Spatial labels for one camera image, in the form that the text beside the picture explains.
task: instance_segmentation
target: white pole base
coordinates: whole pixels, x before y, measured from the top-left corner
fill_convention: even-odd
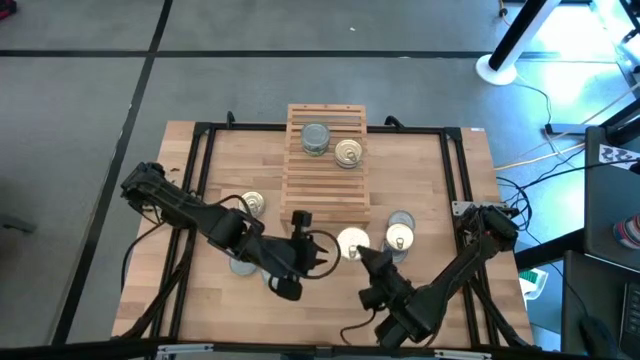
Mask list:
[[[515,65],[507,66],[505,69],[495,71],[489,67],[489,58],[491,55],[485,55],[478,59],[476,62],[476,72],[478,75],[489,84],[493,85],[509,85],[518,76],[518,71]]]

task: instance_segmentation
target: white stand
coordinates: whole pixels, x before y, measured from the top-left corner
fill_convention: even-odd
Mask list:
[[[489,58],[491,55],[485,55],[476,62],[476,72],[484,81],[500,86],[509,85],[516,79],[518,71],[514,64],[503,66],[499,71],[495,71],[489,67]]]
[[[511,84],[518,76],[515,63],[522,55],[524,49],[529,46],[531,39],[536,35],[542,24],[547,20],[553,9],[561,0],[536,0],[528,1],[516,16],[513,24],[507,30],[507,36],[502,38],[496,48],[498,59],[502,59],[497,70],[489,66],[489,59],[494,56],[485,55],[478,59],[476,72],[486,82],[493,85]]]

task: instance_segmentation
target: silver can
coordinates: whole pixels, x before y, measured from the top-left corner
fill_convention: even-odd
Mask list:
[[[358,246],[369,247],[371,241],[369,235],[359,228],[348,227],[338,234],[338,244],[340,245],[340,253],[347,260],[360,260],[360,252]]]
[[[252,263],[236,260],[234,258],[229,259],[229,267],[231,268],[231,272],[240,276],[249,276],[258,269],[258,267]]]
[[[260,193],[249,191],[242,194],[242,198],[247,202],[249,211],[254,218],[258,218],[260,215],[264,214],[266,203],[264,201],[264,197],[262,197]],[[238,208],[244,212],[247,212],[247,209],[244,208],[244,204],[242,204],[242,201],[238,201]]]
[[[406,224],[396,223],[387,229],[383,251],[391,251],[394,263],[402,262],[413,244],[413,230]]]
[[[300,131],[302,149],[311,156],[320,156],[327,151],[331,133],[323,124],[307,124]]]
[[[343,169],[358,167],[362,160],[362,146],[351,139],[340,141],[334,151],[336,163]]]
[[[411,230],[416,229],[416,219],[413,218],[408,211],[405,210],[396,210],[391,213],[389,216],[389,221],[387,223],[388,227],[391,227],[393,224],[405,224],[411,228]]]

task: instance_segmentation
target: yellow cable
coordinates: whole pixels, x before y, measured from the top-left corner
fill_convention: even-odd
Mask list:
[[[522,166],[522,165],[533,164],[534,162],[538,162],[540,160],[544,160],[546,158],[550,158],[552,156],[556,156],[556,155],[559,155],[559,154],[564,154],[567,151],[578,149],[578,148],[581,148],[583,146],[584,146],[584,143],[580,143],[578,145],[574,145],[572,147],[566,148],[566,149],[564,149],[562,151],[559,151],[559,152],[554,152],[554,153],[551,153],[551,154],[540,156],[539,158],[535,158],[535,159],[531,159],[531,160],[527,160],[527,161],[522,161],[522,162],[515,163],[515,164],[509,164],[509,165],[505,165],[505,166],[496,167],[496,168],[493,168],[493,170],[500,171],[500,170],[511,169],[511,168],[514,168],[514,167]]]

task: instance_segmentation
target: table leg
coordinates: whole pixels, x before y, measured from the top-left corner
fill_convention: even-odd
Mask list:
[[[565,234],[542,245],[534,246],[515,254],[519,271],[548,264],[561,259],[565,251],[573,250],[581,254],[583,247],[584,228]]]

